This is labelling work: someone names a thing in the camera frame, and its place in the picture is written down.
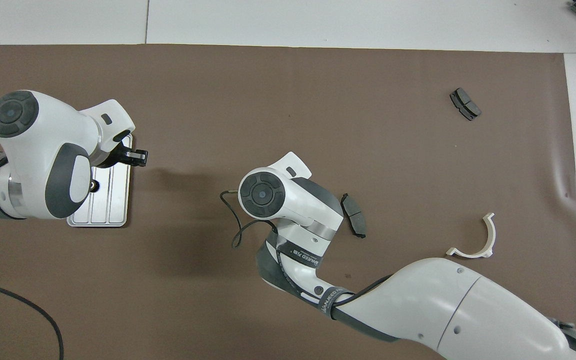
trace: circular joint cover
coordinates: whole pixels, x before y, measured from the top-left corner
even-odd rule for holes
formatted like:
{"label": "circular joint cover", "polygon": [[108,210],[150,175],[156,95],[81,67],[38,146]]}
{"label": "circular joint cover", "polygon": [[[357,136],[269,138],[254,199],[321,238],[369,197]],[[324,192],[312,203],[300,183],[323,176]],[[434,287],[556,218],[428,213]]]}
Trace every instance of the circular joint cover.
{"label": "circular joint cover", "polygon": [[39,114],[39,103],[30,91],[0,97],[0,138],[12,138],[30,128]]}
{"label": "circular joint cover", "polygon": [[283,207],[286,189],[275,174],[261,171],[245,178],[239,195],[247,212],[254,217],[268,218]]}

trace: semicircular clamp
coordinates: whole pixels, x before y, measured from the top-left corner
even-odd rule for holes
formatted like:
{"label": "semicircular clamp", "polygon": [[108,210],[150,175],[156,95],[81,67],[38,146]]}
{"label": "semicircular clamp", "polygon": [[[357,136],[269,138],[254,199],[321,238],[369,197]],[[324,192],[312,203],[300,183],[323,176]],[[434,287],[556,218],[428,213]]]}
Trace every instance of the semicircular clamp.
{"label": "semicircular clamp", "polygon": [[495,216],[495,213],[489,212],[486,214],[486,216],[483,217],[483,221],[484,223],[486,223],[486,228],[488,231],[488,238],[484,248],[482,248],[480,251],[477,251],[476,253],[469,254],[469,253],[463,253],[455,247],[451,247],[450,249],[448,249],[448,251],[446,251],[446,255],[458,255],[461,256],[462,258],[468,258],[468,259],[489,258],[492,255],[492,247],[494,246],[495,238],[497,237],[495,224],[492,221],[493,216]]}

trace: metal base plate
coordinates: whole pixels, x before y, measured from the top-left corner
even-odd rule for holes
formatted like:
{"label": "metal base plate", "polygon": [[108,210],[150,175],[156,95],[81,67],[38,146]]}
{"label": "metal base plate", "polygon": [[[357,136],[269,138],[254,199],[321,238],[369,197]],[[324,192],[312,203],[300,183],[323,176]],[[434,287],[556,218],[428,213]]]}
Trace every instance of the metal base plate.
{"label": "metal base plate", "polygon": [[[123,139],[132,148],[133,136]],[[99,190],[90,193],[81,207],[66,221],[74,228],[118,228],[128,220],[128,191],[131,167],[121,162],[109,168],[92,168]]]}

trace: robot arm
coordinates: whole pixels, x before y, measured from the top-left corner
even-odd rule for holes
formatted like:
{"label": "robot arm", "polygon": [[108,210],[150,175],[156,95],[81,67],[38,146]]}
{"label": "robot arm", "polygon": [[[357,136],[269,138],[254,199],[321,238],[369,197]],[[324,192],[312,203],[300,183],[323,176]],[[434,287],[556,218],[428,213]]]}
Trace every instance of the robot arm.
{"label": "robot arm", "polygon": [[250,171],[239,185],[239,203],[247,214],[279,219],[277,233],[270,232],[256,255],[266,283],[366,335],[419,342],[449,359],[576,360],[574,341],[553,322],[447,259],[419,260],[357,294],[318,278],[343,213],[331,193],[298,177],[295,169],[310,176],[290,152]]}
{"label": "robot arm", "polygon": [[135,129],[116,100],[77,111],[37,91],[0,98],[0,219],[63,219],[89,194],[91,166],[144,166],[121,141]]}

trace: brown paper sheet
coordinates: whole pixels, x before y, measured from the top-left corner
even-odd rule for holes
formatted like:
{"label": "brown paper sheet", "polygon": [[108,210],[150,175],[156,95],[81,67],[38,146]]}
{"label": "brown paper sheet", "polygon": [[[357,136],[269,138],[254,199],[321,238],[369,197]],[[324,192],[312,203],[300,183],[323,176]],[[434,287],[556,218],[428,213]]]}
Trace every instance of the brown paper sheet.
{"label": "brown paper sheet", "polygon": [[[482,116],[459,114],[449,98],[458,87]],[[288,151],[314,182],[350,193],[368,223],[366,239],[342,224],[324,280],[359,291],[452,246],[474,253],[494,212],[494,255],[453,260],[576,323],[561,54],[0,46],[0,96],[17,89],[75,109],[114,98],[150,152],[133,172],[126,228],[0,220],[0,286],[56,319],[67,359],[441,359],[366,337],[265,284],[254,261],[265,226],[230,248],[236,224],[218,194]],[[0,360],[56,357],[48,323],[0,295]]]}

